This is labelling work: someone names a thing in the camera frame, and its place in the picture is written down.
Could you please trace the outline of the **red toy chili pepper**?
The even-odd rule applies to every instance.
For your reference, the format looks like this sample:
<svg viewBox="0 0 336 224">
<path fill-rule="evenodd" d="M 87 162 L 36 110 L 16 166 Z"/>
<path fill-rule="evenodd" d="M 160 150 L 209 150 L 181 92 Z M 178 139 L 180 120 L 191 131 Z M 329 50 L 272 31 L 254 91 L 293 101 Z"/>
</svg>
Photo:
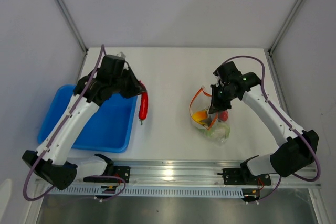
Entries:
<svg viewBox="0 0 336 224">
<path fill-rule="evenodd" d="M 142 92 L 141 92 L 141 104 L 140 104 L 138 116 L 139 116 L 140 123 L 142 125 L 148 115 L 149 98 L 148 98 L 148 92 L 147 92 L 145 85 L 142 82 L 140 82 L 140 85 L 142 87 Z"/>
</svg>

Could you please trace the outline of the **white green toy cabbage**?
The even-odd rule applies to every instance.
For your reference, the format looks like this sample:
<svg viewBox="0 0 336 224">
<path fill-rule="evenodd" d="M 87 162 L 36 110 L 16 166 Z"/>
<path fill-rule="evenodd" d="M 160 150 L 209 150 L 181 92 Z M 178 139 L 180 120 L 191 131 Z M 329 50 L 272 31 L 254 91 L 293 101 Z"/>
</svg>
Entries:
<svg viewBox="0 0 336 224">
<path fill-rule="evenodd" d="M 230 127 L 227 123 L 216 123 L 210 129 L 204 129 L 203 134 L 210 140 L 223 141 L 229 138 Z"/>
</svg>

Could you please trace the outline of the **grey toy fish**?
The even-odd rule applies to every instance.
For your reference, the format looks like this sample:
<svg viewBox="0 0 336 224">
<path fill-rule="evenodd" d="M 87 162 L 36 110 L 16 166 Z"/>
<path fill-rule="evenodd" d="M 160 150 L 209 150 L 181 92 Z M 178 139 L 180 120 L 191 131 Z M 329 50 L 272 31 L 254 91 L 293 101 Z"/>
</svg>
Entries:
<svg viewBox="0 0 336 224">
<path fill-rule="evenodd" d="M 200 125 L 205 127 L 207 130 L 210 130 L 214 124 L 217 122 L 217 116 L 216 115 L 210 115 L 206 120 L 203 120 Z"/>
</svg>

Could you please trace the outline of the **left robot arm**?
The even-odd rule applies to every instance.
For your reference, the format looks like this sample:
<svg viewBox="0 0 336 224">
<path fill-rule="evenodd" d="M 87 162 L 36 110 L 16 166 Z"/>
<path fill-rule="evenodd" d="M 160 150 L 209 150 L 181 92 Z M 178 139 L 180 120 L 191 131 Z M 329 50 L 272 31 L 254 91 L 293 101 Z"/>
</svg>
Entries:
<svg viewBox="0 0 336 224">
<path fill-rule="evenodd" d="M 68 154 L 89 120 L 113 95 L 129 99 L 145 91 L 123 53 L 100 57 L 94 69 L 77 82 L 67 108 L 45 140 L 36 150 L 24 152 L 22 159 L 30 168 L 29 173 L 59 190 L 76 179 L 91 176 L 110 181 L 114 176 L 114 162 L 110 158 L 94 154 L 72 163 Z"/>
</svg>

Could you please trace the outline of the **clear zip top bag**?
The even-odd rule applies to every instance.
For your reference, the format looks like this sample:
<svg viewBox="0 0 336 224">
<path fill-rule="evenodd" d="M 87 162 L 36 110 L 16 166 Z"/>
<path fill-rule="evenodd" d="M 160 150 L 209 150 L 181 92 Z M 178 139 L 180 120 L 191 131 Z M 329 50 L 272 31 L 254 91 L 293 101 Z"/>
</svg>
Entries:
<svg viewBox="0 0 336 224">
<path fill-rule="evenodd" d="M 191 124 L 207 140 L 223 145 L 230 135 L 228 111 L 219 111 L 210 114 L 212 95 L 201 86 L 189 104 Z"/>
</svg>

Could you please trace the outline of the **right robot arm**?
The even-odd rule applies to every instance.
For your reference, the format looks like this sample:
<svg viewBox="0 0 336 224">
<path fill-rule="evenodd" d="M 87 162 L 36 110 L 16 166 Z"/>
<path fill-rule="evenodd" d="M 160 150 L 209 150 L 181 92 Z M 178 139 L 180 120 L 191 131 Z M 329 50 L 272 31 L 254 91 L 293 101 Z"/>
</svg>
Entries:
<svg viewBox="0 0 336 224">
<path fill-rule="evenodd" d="M 264 77 L 253 72 L 243 74 L 232 61 L 221 64 L 213 74 L 217 83 L 211 85 L 209 113 L 229 110 L 231 101 L 239 99 L 256 113 L 278 145 L 274 153 L 255 156 L 241 164 L 239 176 L 244 183 L 253 183 L 261 174 L 295 175 L 315 162 L 317 133 L 306 131 L 272 102 L 264 87 Z"/>
</svg>

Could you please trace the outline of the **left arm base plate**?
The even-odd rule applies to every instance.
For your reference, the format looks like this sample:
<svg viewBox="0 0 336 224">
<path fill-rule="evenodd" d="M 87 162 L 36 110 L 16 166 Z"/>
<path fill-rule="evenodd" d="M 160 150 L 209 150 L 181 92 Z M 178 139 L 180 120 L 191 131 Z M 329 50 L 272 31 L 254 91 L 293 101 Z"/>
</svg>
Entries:
<svg viewBox="0 0 336 224">
<path fill-rule="evenodd" d="M 129 182 L 131 167 L 129 166 L 115 166 L 113 170 L 105 171 L 102 175 L 109 176 L 109 178 L 85 177 L 83 179 L 86 183 L 121 183 L 120 180 L 113 177 L 121 177 L 126 183 Z"/>
</svg>

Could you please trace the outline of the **red orange toy mango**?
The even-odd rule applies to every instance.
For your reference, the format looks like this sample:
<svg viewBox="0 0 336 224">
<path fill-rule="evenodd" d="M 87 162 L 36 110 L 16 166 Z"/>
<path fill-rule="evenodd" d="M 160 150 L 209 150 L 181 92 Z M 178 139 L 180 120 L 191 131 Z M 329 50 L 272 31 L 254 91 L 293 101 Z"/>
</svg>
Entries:
<svg viewBox="0 0 336 224">
<path fill-rule="evenodd" d="M 222 111 L 219 116 L 219 120 L 222 122 L 226 122 L 228 120 L 228 112 L 227 111 Z"/>
</svg>

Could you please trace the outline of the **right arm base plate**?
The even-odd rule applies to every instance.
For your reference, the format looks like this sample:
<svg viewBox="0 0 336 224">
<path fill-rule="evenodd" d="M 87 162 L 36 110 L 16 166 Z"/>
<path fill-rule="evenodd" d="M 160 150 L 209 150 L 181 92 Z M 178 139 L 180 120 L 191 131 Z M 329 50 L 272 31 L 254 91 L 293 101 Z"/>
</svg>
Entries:
<svg viewBox="0 0 336 224">
<path fill-rule="evenodd" d="M 271 185 L 271 179 L 268 174 L 255 176 L 245 168 L 223 168 L 218 175 L 222 176 L 225 185 Z"/>
</svg>

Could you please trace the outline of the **yellow toy mango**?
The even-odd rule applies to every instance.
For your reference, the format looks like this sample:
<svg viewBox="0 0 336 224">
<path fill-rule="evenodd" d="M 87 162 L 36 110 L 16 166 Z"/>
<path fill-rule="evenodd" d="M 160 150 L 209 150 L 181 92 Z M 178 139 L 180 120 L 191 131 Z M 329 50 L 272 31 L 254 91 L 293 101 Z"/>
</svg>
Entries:
<svg viewBox="0 0 336 224">
<path fill-rule="evenodd" d="M 197 122 L 201 123 L 203 120 L 208 118 L 207 110 L 200 110 L 192 114 L 192 119 Z"/>
</svg>

